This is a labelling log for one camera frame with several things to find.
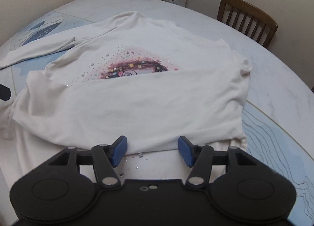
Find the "white printed sweatshirt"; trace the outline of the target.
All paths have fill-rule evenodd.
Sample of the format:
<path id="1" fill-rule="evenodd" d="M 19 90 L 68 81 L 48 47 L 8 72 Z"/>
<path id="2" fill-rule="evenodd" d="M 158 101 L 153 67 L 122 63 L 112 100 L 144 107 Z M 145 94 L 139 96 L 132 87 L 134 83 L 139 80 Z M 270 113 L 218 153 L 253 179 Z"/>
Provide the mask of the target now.
<path id="1" fill-rule="evenodd" d="M 248 60 L 222 39 L 138 12 L 32 41 L 1 68 L 63 52 L 30 71 L 1 105 L 1 171 L 8 186 L 68 146 L 128 139 L 128 154 L 177 149 L 186 136 L 216 150 L 247 148 Z"/>

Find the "wooden slat-back chair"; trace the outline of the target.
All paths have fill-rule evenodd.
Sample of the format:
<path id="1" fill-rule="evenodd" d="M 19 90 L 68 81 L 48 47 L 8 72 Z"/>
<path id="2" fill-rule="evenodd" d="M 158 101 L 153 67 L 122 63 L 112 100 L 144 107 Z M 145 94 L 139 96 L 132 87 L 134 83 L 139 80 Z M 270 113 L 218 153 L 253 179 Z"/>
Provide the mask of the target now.
<path id="1" fill-rule="evenodd" d="M 217 20 L 264 48 L 269 47 L 278 30 L 278 24 L 270 15 L 244 0 L 220 0 Z"/>

